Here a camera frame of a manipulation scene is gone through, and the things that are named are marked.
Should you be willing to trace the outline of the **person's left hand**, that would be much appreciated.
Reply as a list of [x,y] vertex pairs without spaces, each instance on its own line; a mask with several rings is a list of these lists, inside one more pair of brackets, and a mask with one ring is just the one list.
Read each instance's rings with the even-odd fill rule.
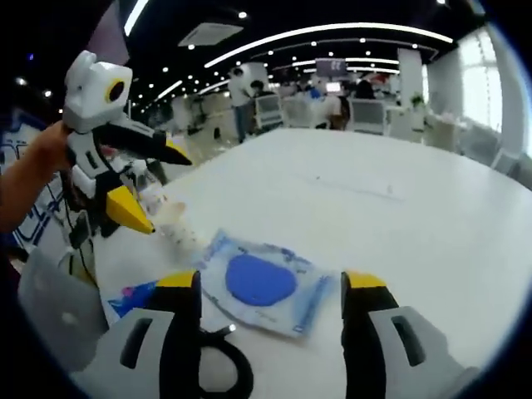
[[71,129],[63,121],[57,121],[37,135],[28,151],[46,170],[51,172],[69,170],[71,162],[67,139],[70,133]]

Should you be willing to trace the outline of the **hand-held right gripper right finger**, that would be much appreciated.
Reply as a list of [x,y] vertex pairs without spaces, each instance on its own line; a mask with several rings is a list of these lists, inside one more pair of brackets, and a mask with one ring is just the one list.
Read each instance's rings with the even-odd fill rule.
[[399,305],[378,277],[342,273],[341,302],[348,398],[457,398],[477,377],[450,354],[446,335]]

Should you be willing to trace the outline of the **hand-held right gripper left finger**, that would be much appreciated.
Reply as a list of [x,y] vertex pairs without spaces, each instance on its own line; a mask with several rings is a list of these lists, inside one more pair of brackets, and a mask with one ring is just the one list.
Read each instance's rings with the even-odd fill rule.
[[100,398],[199,397],[199,272],[124,288],[107,309]]

